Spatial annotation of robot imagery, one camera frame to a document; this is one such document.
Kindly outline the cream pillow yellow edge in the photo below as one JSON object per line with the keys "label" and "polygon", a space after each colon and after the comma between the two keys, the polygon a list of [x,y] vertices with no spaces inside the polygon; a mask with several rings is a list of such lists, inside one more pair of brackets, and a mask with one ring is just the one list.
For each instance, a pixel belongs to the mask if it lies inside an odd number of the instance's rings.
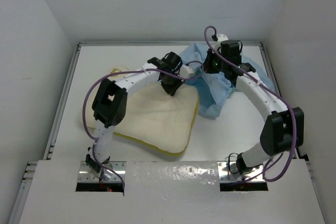
{"label": "cream pillow yellow edge", "polygon": [[126,83],[133,92],[127,99],[125,117],[112,131],[103,128],[97,154],[116,156],[116,143],[139,143],[155,151],[180,156],[187,148],[199,107],[197,89],[183,84],[175,95],[168,95],[158,80],[154,65],[112,72],[110,81]]}

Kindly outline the light blue pillowcase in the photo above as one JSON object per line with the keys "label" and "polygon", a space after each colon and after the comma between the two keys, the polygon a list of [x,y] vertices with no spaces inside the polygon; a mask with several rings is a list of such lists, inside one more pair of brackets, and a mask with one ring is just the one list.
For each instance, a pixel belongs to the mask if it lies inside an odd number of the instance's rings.
{"label": "light blue pillowcase", "polygon": [[[198,75],[201,72],[198,62],[205,61],[207,50],[206,45],[193,43],[180,53],[180,57],[184,64],[190,63],[191,68]],[[221,72],[218,74],[204,73],[200,78],[188,80],[185,84],[197,89],[199,96],[198,115],[209,119],[220,116],[225,101],[235,92],[235,88]]]}

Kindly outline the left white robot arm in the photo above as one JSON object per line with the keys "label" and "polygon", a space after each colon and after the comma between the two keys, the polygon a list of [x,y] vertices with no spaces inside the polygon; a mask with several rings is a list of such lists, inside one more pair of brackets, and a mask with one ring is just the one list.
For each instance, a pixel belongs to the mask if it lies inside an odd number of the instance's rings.
{"label": "left white robot arm", "polygon": [[[127,99],[148,84],[160,82],[163,90],[170,96],[175,95],[177,89],[184,83],[185,78],[180,77],[182,59],[174,52],[169,52],[162,59],[153,57],[141,68],[125,71],[122,78],[110,80],[109,74],[98,80],[85,96],[82,109],[82,120],[86,133],[93,139],[93,146],[86,156],[86,164],[98,174],[110,171],[107,168],[110,156],[106,154],[106,147],[110,143],[115,127],[122,122],[127,110]],[[95,128],[93,134],[88,130],[86,122],[86,105],[92,90],[98,87],[91,108]]]}

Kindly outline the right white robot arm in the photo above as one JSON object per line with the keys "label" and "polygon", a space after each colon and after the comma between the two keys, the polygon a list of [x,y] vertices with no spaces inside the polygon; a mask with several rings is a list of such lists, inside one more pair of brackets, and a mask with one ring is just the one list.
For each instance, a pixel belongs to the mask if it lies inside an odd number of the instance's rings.
{"label": "right white robot arm", "polygon": [[281,97],[268,89],[256,69],[242,61],[242,45],[236,40],[214,36],[214,46],[207,51],[205,72],[222,72],[225,78],[243,92],[264,119],[259,142],[249,150],[238,154],[232,168],[245,175],[270,158],[286,151],[293,153],[303,145],[304,112],[291,108]]}

